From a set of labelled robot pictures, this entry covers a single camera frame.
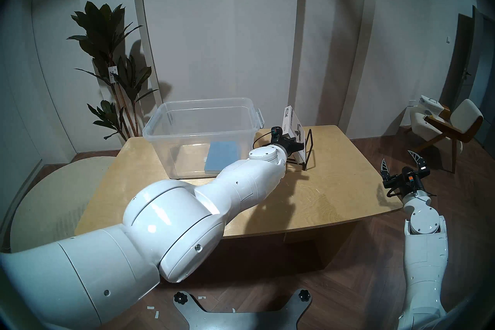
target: chair leg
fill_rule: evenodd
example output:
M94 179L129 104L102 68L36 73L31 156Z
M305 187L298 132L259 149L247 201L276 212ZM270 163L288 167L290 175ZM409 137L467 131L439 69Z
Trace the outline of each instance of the chair leg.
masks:
M412 149L412 151L416 152L416 153L419 153L420 151L422 151L423 149L427 148L428 146L431 146L435 143L437 143L438 141L440 141L441 139L444 139L445 138L445 133L442 133L442 134L439 134L438 136L436 137L433 137L431 140L429 141L426 141L425 143L423 143L422 145L419 145L417 147L415 147L414 149Z
M452 140L452 173L455 174L455 161L457 159L457 139Z

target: tag on plant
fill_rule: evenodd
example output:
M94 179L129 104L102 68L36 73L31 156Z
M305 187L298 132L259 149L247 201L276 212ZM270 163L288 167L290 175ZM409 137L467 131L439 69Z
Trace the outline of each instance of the tag on plant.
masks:
M108 76L110 77L110 83L111 84L114 84L117 82L117 80L113 76L114 74L117 74L117 67L116 66L110 66L108 68Z

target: plant stem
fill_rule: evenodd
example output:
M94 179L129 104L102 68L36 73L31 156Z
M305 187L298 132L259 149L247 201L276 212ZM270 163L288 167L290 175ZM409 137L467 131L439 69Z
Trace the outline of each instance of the plant stem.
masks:
M122 138L124 139L124 142L127 142L127 138L125 137L125 135L122 133L122 130L119 130L119 133L120 135L122 136Z
M136 124L136 133L138 134L137 137L139 137L139 127L138 127L138 116L136 115L136 103L132 103L132 112L134 113L134 122Z
M113 93L113 96L115 97L115 101L117 102L117 108L118 110L120 111L120 102L119 102L119 98L117 97L117 93L115 92L115 85L112 84L110 85L111 89L112 89L112 93ZM124 119L124 128L125 128L125 132L127 133L127 137L131 137L131 135L129 134L129 129L127 128L127 124L125 122L125 119Z
M119 84L117 84L117 88L119 89L120 96L122 97L122 101L124 102L124 110L125 110L125 113L127 114L127 119L129 120L129 123L131 124L132 133L134 133L134 137L137 137L138 135L137 135L136 131L134 130L134 125L133 125L132 120L131 120L131 115L129 114L129 111L127 110L127 105L125 103L124 94L122 93L122 89L120 88Z

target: white robotic arm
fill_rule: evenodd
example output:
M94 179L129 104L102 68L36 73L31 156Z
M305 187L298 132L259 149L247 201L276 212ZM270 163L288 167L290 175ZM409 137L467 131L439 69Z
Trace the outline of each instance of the white robotic arm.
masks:
M404 274L406 294L398 330L420 329L445 316L440 303L440 289L448 260L447 227L445 218L432 208L421 178L430 174L426 162L409 151L418 171L404 167L402 173L390 176L385 160L381 174L385 188L395 189L402 196L404 211L410 215L405 221Z
M284 140L272 128L273 144L253 149L206 185L155 182L131 200L122 224L1 254L0 263L47 327L98 327L153 289L160 275L180 282L204 261L225 226L284 177L288 155L302 145Z

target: potted plant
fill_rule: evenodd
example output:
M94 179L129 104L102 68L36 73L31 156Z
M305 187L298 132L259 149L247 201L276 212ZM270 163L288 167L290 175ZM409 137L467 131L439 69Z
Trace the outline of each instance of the potted plant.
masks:
M90 111L100 118L99 121L95 121L94 123L96 125L106 126L110 129L117 130L114 134L120 133L122 138L126 141L131 137L131 134L127 126L127 121L123 118L123 112L125 111L131 126L131 131L134 137L138 137L139 129L136 116L136 102L155 90L149 91L139 98L137 98L137 95L139 91L141 91L143 83L151 75L151 67L139 69L139 72L136 75L137 70L133 57L131 57L131 59L125 57L126 62L129 62L126 65L123 64L122 57L119 57L119 62L122 62L122 64L115 65L113 55L115 49L125 40L125 38L142 25L138 25L137 27L126 32L132 24L130 23L124 27L122 31L119 30L119 25L125 14L125 8L122 7L122 4L112 11L108 4L104 4L100 9L98 9L92 2L88 1L86 2L84 10L85 12L74 12L75 14L71 15L71 17L81 28L86 31L86 34L70 36L67 39L74 39L79 42L81 49L92 57L97 73L92 73L79 68L76 68L76 70L89 73L105 82L105 84L110 87L116 102L115 106L113 103L105 101L105 108L102 103L102 108L97 108L98 110L95 110L88 105ZM121 87L124 88L124 91L131 102L132 111L134 114L134 123L132 122L131 115L127 109L126 100ZM114 115L116 116L117 110L119 110L119 113L122 115L122 119L119 117L118 120L115 120ZM102 117L104 114L111 114L112 119L106 118L106 120L103 120Z

